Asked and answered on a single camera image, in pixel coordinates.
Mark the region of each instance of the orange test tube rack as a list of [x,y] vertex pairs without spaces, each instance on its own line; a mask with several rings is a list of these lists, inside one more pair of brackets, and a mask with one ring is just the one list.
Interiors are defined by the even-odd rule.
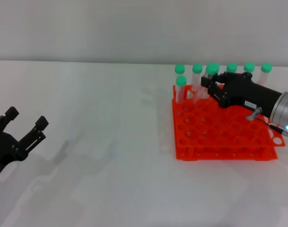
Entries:
[[[277,159],[275,147],[285,146],[282,136],[272,131],[271,137],[271,129],[266,124],[258,120],[246,120],[252,111],[241,106],[220,108],[211,97],[194,103],[193,99],[187,98],[190,92],[193,96],[191,85],[186,85],[184,102],[177,104],[173,86],[172,111],[177,159]],[[275,143],[274,138],[279,138],[281,143]]]

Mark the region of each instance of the clear test tube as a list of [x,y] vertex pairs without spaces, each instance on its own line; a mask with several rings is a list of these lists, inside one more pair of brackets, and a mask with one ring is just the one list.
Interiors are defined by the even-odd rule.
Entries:
[[237,64],[235,63],[229,63],[227,65],[227,69],[226,69],[227,72],[231,72],[231,73],[236,73],[237,72]]
[[271,70],[272,70],[272,65],[270,63],[266,62],[266,63],[262,64],[261,74],[260,74],[258,82],[257,82],[259,85],[264,86]]
[[[219,64],[210,62],[206,67],[204,77],[212,78],[214,74],[218,73],[219,68]],[[193,102],[196,103],[201,98],[208,98],[208,91],[206,87],[199,87],[193,98]]]
[[209,62],[208,63],[208,65],[206,66],[206,70],[205,70],[205,73],[204,73],[204,77],[208,77],[208,69],[210,68],[210,67],[212,67],[212,62]]
[[176,80],[176,103],[182,104],[184,101],[184,92],[187,79],[184,76],[178,76]]
[[178,76],[183,76],[185,72],[185,65],[182,65],[182,64],[176,65],[174,68],[174,72],[176,73],[176,78]]
[[255,69],[255,65],[254,65],[254,63],[252,63],[252,62],[247,62],[247,63],[244,65],[244,71],[245,71],[245,72],[253,73],[254,69]]
[[216,63],[216,62],[213,63],[213,71],[215,71],[214,74],[217,74],[220,71],[220,65],[218,63]]
[[197,91],[199,88],[199,81],[200,81],[200,76],[203,71],[203,66],[199,63],[194,64],[192,66],[192,81],[191,81],[191,90],[192,91]]

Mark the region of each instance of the white table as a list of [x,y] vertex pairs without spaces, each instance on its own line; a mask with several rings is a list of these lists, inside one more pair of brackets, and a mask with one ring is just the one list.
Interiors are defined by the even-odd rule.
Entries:
[[[50,123],[0,175],[0,226],[288,227],[288,143],[269,162],[175,159],[173,71],[0,61],[0,114],[20,112],[6,132],[20,139],[40,115]],[[288,68],[266,86],[288,90]]]

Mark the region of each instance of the green test tube cap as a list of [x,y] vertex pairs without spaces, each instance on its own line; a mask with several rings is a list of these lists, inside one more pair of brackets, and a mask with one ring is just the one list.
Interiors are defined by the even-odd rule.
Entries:
[[265,73],[269,73],[272,70],[272,65],[268,62],[265,62],[264,64],[262,64],[261,70]]
[[206,72],[209,74],[209,75],[214,75],[214,74],[217,74],[219,72],[219,69],[220,69],[220,66],[219,64],[217,63],[214,63],[214,62],[210,62],[208,65],[207,65],[207,68],[206,68]]
[[202,66],[202,64],[197,63],[197,64],[194,64],[194,65],[192,66],[192,72],[193,72],[193,73],[199,74],[199,73],[201,73],[202,71],[203,71],[203,66]]
[[244,66],[244,71],[245,71],[245,72],[250,72],[250,73],[252,73],[252,72],[254,71],[254,68],[255,68],[254,63],[248,62],[248,63],[246,63],[245,66]]
[[178,77],[177,77],[176,84],[177,84],[178,86],[183,87],[183,86],[186,85],[186,83],[187,83],[186,77],[184,77],[184,76],[178,76]]
[[176,65],[174,71],[176,74],[183,74],[185,72],[185,66],[182,64]]
[[213,62],[213,66],[214,66],[214,69],[216,70],[216,73],[218,73],[220,71],[220,65],[216,62]]
[[235,73],[237,71],[237,64],[235,63],[229,63],[227,65],[227,72]]

